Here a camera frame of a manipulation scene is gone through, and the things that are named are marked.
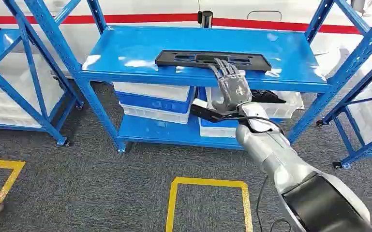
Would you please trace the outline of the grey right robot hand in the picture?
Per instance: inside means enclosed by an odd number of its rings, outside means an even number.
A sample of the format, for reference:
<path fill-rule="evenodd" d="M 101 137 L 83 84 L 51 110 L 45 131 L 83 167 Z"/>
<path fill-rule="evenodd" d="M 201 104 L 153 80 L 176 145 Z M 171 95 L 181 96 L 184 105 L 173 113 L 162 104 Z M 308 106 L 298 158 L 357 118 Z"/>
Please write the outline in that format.
<path fill-rule="evenodd" d="M 208 67 L 217 79 L 223 102 L 212 101 L 213 108 L 220 112 L 234 111 L 240 104 L 250 102 L 252 93 L 245 75 L 226 60 L 215 58 L 214 61 L 219 67 L 216 68 L 213 64 Z"/>

